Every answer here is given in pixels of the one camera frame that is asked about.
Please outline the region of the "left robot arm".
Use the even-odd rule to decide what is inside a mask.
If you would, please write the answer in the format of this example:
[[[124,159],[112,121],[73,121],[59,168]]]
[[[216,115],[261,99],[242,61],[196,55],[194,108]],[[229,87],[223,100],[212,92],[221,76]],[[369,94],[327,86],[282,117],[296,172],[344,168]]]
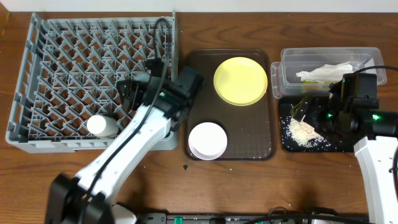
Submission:
[[[173,82],[152,76],[143,87],[142,103],[120,135],[74,178],[59,174],[49,191],[45,222],[136,223],[132,211],[116,196],[143,157],[187,119],[203,76],[183,67]]]

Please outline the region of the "white pink bowl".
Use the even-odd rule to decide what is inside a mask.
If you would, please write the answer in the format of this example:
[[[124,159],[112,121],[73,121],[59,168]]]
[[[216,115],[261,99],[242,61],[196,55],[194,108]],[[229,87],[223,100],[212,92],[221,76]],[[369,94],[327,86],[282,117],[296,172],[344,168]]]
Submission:
[[[216,123],[204,122],[196,125],[188,136],[188,148],[201,160],[215,160],[226,150],[228,137]]]

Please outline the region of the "white napkin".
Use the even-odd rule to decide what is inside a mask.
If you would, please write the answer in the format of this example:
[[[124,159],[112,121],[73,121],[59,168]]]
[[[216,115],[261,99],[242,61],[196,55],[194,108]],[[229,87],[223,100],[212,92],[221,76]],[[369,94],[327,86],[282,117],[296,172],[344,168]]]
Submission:
[[[311,72],[301,71],[296,73],[300,81],[304,80],[322,80],[338,82],[346,73],[352,73],[353,66],[350,62],[340,63],[337,65],[325,64],[320,68],[316,68]]]

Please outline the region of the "green orange snack wrapper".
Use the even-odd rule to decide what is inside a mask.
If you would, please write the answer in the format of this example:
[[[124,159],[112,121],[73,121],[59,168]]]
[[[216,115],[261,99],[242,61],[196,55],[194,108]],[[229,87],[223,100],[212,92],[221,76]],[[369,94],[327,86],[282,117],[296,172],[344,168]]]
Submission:
[[[332,84],[332,83],[334,83],[334,81],[304,80],[302,83],[304,83],[304,84],[319,84],[319,85],[326,85],[326,84]]]

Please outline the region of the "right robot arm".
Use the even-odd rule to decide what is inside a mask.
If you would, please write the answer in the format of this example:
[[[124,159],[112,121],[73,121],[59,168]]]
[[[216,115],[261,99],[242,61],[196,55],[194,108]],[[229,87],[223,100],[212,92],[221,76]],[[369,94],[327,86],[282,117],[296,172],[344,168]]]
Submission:
[[[397,223],[397,113],[379,108],[377,76],[354,72],[330,85],[330,97],[305,95],[291,111],[323,138],[352,146],[371,223]]]

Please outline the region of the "rice food scraps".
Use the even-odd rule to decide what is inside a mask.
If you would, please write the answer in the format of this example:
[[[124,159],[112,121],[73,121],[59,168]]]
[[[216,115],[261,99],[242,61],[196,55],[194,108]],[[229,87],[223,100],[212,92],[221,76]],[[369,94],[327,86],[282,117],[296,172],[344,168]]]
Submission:
[[[290,116],[280,121],[283,148],[290,152],[314,152],[331,146],[314,128]]]

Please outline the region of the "white cup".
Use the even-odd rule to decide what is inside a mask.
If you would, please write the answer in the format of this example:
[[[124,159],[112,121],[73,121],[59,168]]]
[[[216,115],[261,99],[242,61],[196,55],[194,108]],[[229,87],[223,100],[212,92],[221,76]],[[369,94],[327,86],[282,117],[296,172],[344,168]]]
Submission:
[[[115,119],[98,114],[88,119],[87,128],[91,134],[100,139],[113,138],[119,132]]]

